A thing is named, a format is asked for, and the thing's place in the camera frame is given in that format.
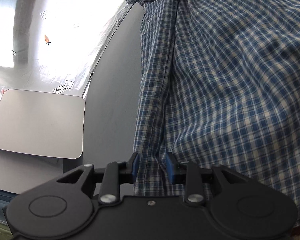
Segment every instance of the black plastic part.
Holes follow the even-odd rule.
[[[99,203],[105,204],[102,198],[107,195],[115,197],[111,203],[120,200],[120,184],[119,184],[119,166],[125,168],[125,163],[118,164],[117,162],[109,163],[106,167],[105,174],[102,179],[102,184],[99,192]]]
[[[71,174],[79,170],[83,172],[73,183]],[[59,237],[76,230],[93,212],[90,199],[93,192],[89,190],[95,187],[87,184],[87,181],[91,181],[93,171],[93,166],[80,166],[16,196],[7,206],[8,224],[15,231],[33,239]]]
[[[197,164],[189,162],[187,165],[186,172],[186,191],[185,201],[190,205],[201,205],[204,203],[204,191],[202,186],[202,178],[200,174],[200,168]],[[191,196],[202,196],[202,200],[193,202],[190,201]]]
[[[168,159],[172,181],[186,184],[186,201],[132,196],[120,201],[119,184],[135,181],[137,154],[106,169],[80,166],[3,209],[14,240],[290,239],[297,207],[289,197],[224,166],[209,170],[178,163],[173,155]],[[93,196],[101,181],[100,196],[116,195],[116,201],[104,204]],[[203,196],[202,183],[210,183],[214,198],[187,201]]]
[[[224,166],[212,171],[217,194],[210,212],[225,232],[242,239],[275,239],[292,229],[298,212],[289,197]]]

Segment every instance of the silver bolt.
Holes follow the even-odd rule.
[[[103,203],[113,203],[117,200],[115,195],[111,195],[111,194],[105,194],[103,196],[100,197],[100,200]]]
[[[154,201],[154,200],[149,200],[149,201],[147,202],[147,204],[148,204],[149,206],[154,206],[154,205],[155,205],[155,201]]]
[[[203,196],[200,195],[200,194],[191,194],[189,197],[188,197],[188,200],[190,202],[193,202],[193,203],[198,203],[200,201],[203,200]]]

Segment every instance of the blue plaid shirt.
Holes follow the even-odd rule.
[[[145,12],[135,194],[183,194],[170,151],[283,192],[300,225],[300,0],[126,1]]]

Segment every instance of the bright window light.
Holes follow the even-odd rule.
[[[36,27],[37,56],[42,76],[49,79],[90,70],[101,32],[124,0],[45,0],[40,2],[40,27]],[[45,35],[51,42],[47,45]]]
[[[17,0],[0,0],[0,66],[14,67],[13,25]]]

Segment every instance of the blue fabric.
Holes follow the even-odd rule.
[[[169,159],[169,156],[166,156],[166,171],[168,174],[169,182],[174,183],[175,172],[174,172],[173,164],[171,163],[171,160]]]
[[[5,201],[5,202],[10,202],[17,195],[18,194],[0,190],[0,200]]]
[[[126,1],[145,12],[135,194],[184,193],[170,151],[283,192],[300,225],[300,0]]]

